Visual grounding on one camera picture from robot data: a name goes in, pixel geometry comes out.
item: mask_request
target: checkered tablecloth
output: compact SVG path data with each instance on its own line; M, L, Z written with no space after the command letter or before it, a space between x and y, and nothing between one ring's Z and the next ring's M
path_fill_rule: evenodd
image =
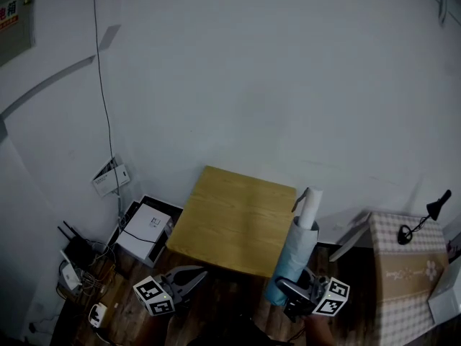
M434 326L427 300L448 265L442 229L427 220L400 245L400 226L414 228L419 218L372 213L369 222L377 273L375 344L404 345Z

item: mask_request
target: desk lamp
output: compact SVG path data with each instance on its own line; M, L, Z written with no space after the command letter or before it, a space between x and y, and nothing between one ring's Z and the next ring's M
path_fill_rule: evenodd
M419 221L419 224L414 228L410 229L407 225L403 225L400 227L398 230L398 235L397 235L397 242L401 245L406 245L411 241L413 238L413 232L419 231L421 228L423 228L424 223L429 219L432 218L434 221L437 220L439 217L440 210L442 209L442 206L447 202L447 200L452 196L452 192L450 190L447 190L442 198L438 199L435 203L430 203L426 205L427 213L428 215L421 218Z

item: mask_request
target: blue fabric roll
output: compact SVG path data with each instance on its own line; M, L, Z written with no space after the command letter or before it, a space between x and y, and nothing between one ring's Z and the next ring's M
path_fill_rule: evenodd
M284 306L287 302L287 296L279 290L275 280L283 277L296 283L317 244L317 223L314 222L312 229L307 230L298 227L296 221L297 217L291 223L279 261L266 289L266 299L272 305Z

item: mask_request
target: wooden table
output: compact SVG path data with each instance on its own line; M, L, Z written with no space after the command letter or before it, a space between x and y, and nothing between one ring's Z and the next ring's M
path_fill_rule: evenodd
M293 187L205 167L166 245L203 262L271 277L295 196Z

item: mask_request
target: apriltag cube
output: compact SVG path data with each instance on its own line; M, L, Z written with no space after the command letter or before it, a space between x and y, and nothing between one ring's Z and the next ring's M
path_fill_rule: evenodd
M312 314L335 316L349 298L350 286L336 278L331 278L322 299Z
M171 296L151 276L136 283L133 290L151 316L174 312Z

